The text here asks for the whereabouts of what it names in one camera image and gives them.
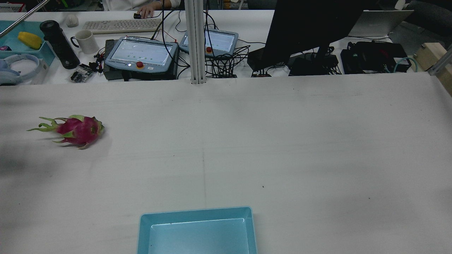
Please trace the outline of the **bystander bare hand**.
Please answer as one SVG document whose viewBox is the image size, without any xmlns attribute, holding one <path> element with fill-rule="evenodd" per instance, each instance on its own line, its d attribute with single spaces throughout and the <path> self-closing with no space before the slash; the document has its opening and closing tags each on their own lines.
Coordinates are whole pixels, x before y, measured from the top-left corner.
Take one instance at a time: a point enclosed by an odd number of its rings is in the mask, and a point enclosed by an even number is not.
<svg viewBox="0 0 452 254">
<path fill-rule="evenodd" d="M 153 1 L 147 5 L 144 5 L 137 10 L 137 14 L 141 19 L 147 19 L 148 17 L 153 17 L 153 13 L 156 10 L 163 10 L 164 5 L 161 1 Z"/>
</svg>

